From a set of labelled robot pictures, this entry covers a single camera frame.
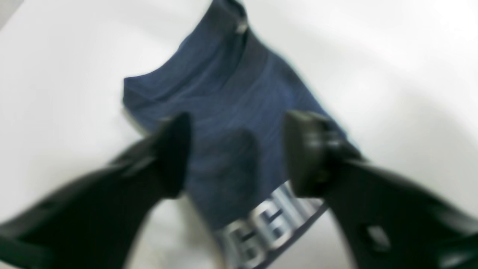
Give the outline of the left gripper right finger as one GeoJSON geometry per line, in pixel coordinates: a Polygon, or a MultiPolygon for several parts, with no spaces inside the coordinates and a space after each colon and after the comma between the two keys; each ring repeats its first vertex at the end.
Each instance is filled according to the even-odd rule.
{"type": "Polygon", "coordinates": [[[297,197],[321,198],[359,269],[476,269],[477,220],[407,178],[372,166],[313,112],[284,117],[297,197]]]}

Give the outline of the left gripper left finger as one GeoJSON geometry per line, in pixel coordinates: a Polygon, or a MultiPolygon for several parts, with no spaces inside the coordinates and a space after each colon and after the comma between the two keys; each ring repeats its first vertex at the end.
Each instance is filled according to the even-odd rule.
{"type": "Polygon", "coordinates": [[[187,112],[100,170],[1,224],[1,261],[20,269],[123,269],[149,212],[184,190],[192,147],[187,112]]]}

